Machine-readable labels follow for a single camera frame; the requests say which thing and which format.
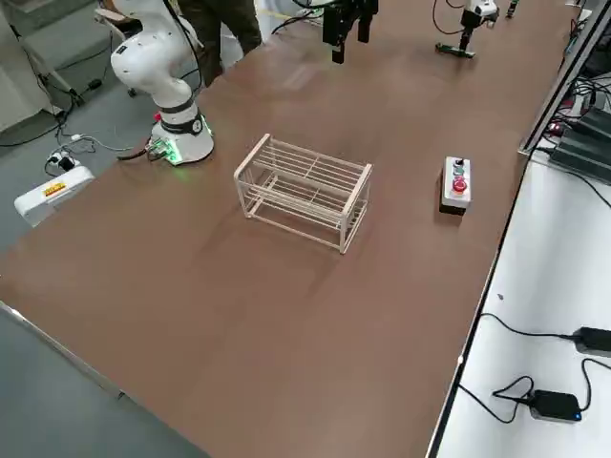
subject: yellow label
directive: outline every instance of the yellow label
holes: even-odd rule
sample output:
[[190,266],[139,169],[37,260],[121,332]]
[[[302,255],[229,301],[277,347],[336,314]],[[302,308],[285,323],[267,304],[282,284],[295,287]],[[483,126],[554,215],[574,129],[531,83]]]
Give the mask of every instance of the yellow label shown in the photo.
[[45,198],[52,196],[55,193],[58,193],[65,187],[66,184],[62,183],[61,181],[59,183],[55,183],[53,186],[50,186],[49,188],[45,189]]

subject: person's leg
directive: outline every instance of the person's leg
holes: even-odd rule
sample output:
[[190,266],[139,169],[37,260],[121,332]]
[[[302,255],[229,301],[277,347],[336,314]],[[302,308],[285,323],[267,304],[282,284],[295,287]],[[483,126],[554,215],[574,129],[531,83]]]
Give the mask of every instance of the person's leg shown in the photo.
[[203,82],[210,86],[222,74],[221,66],[221,18],[207,4],[207,0],[179,0],[184,18],[198,34],[203,50],[198,50],[198,60]]
[[238,38],[244,55],[261,45],[254,0],[215,0],[214,3],[221,21]]

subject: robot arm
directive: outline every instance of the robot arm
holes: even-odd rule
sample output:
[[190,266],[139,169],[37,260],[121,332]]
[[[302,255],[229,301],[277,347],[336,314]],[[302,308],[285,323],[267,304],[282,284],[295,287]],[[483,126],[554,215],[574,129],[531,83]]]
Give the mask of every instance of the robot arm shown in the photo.
[[113,70],[128,87],[148,93],[159,107],[147,152],[172,164],[208,156],[214,142],[193,91],[174,77],[200,44],[191,24],[178,17],[169,0],[115,0],[124,16],[138,19],[142,32],[125,40],[111,57]]
[[359,41],[369,42],[369,28],[378,10],[378,0],[342,0],[325,7],[323,41],[333,49],[333,62],[344,63],[346,38],[357,20]]
[[476,29],[482,24],[493,27],[498,19],[498,6],[494,0],[468,0],[460,23],[464,28]]
[[466,57],[472,59],[474,52],[467,51],[474,30],[486,24],[492,28],[498,19],[498,6],[494,0],[467,0],[465,9],[462,11],[460,25],[463,27],[458,47],[437,43],[437,52],[455,55],[456,57]]

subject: red button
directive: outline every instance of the red button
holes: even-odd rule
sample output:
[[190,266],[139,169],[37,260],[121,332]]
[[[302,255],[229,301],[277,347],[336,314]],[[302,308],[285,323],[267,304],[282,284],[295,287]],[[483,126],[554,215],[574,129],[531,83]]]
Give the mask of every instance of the red button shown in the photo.
[[456,177],[452,183],[455,192],[462,194],[467,190],[467,181],[463,177]]

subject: power adapter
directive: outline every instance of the power adapter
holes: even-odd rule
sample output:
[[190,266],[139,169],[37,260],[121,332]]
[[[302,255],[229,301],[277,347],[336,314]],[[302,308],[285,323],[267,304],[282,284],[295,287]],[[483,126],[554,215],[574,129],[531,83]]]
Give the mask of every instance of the power adapter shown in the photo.
[[594,327],[581,327],[573,334],[579,353],[611,358],[611,331]]
[[578,423],[581,421],[579,401],[573,394],[556,393],[536,389],[524,401],[533,418],[561,423]]
[[89,83],[87,83],[87,87],[90,91],[95,91],[102,85],[102,80],[99,78],[92,79]]

